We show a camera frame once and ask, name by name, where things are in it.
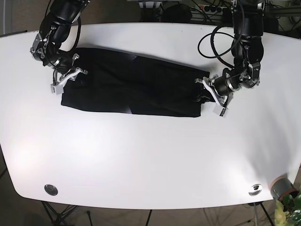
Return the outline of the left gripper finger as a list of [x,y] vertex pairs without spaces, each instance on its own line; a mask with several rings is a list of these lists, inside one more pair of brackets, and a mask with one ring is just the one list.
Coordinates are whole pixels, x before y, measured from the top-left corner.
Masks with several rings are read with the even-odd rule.
[[211,96],[211,94],[208,94],[208,93],[200,93],[200,94],[197,94],[193,98],[193,101],[204,104],[204,103],[207,103],[207,102],[211,102],[212,101],[212,96]]

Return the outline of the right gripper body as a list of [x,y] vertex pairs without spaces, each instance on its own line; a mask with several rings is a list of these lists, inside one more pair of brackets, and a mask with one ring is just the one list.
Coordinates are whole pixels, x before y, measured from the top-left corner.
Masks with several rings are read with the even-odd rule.
[[63,64],[54,70],[52,87],[64,86],[68,80],[75,81],[79,73],[88,74],[87,70],[74,66],[77,59],[79,59],[79,55],[75,53],[71,61],[64,60]]

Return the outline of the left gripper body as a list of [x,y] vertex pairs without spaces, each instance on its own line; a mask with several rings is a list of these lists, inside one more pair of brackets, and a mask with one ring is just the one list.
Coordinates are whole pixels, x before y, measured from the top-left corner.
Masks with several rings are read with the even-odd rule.
[[234,93],[230,88],[230,79],[229,75],[219,76],[215,74],[209,77],[196,78],[194,82],[200,88],[200,93],[211,94],[211,102],[228,109]]

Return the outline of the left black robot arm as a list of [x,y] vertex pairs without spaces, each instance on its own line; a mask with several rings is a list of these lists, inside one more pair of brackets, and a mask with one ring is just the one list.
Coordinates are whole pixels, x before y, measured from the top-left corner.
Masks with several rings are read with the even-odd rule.
[[234,36],[231,47],[218,53],[214,38],[220,34],[221,26],[207,34],[213,51],[212,59],[218,59],[226,67],[221,76],[196,79],[200,84],[200,94],[196,101],[201,103],[215,102],[222,109],[227,109],[233,94],[242,88],[251,89],[260,83],[261,60],[264,47],[262,0],[234,0],[232,18]]

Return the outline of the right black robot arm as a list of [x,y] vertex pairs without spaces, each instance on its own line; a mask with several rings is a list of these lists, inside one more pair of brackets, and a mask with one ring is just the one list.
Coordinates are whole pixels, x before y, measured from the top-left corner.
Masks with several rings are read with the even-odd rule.
[[[63,88],[68,80],[74,81],[79,73],[88,74],[88,71],[75,66],[75,61],[79,59],[76,47],[81,32],[80,15],[89,3],[89,0],[51,0],[48,3],[30,53],[35,60],[54,70],[53,90]],[[78,23],[75,42],[69,51],[61,50],[74,22]]]

